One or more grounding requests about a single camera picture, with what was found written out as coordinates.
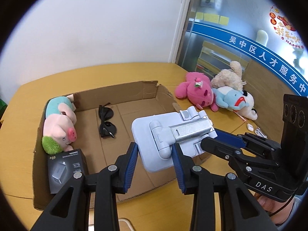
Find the right hand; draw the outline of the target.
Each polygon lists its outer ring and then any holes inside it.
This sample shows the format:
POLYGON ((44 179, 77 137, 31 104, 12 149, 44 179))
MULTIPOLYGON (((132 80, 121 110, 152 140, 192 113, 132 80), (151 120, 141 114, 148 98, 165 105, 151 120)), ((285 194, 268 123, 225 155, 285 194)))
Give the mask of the right hand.
POLYGON ((262 208, 269 213, 274 213, 285 205, 280 212, 271 217, 271 220, 277 225, 283 224, 288 219, 295 201, 295 199, 292 199, 289 203, 280 203, 258 193, 255 193, 254 197, 257 199, 262 208))

